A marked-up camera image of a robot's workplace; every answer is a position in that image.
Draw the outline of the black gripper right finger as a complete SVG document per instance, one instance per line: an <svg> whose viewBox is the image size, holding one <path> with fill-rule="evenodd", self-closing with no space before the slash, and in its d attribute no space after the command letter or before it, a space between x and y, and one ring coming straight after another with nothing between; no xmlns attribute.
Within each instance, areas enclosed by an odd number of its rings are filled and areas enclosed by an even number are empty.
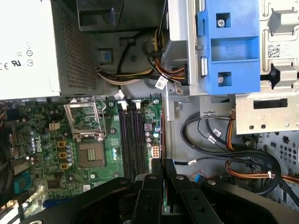
<svg viewBox="0 0 299 224"><path fill-rule="evenodd" d="M172 159L165 160L165 173L173 186L174 199L187 215L185 224L297 224L299 213L282 204L235 185L204 180L201 184L177 174Z"/></svg>

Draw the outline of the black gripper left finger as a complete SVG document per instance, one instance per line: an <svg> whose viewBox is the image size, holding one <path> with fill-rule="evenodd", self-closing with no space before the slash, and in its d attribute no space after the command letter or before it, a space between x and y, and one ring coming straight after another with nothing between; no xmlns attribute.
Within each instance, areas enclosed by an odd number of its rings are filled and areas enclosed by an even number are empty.
<svg viewBox="0 0 299 224"><path fill-rule="evenodd" d="M162 161L152 160L152 172L132 182L118 177L72 199L46 208L24 224L159 223L162 213Z"/></svg>

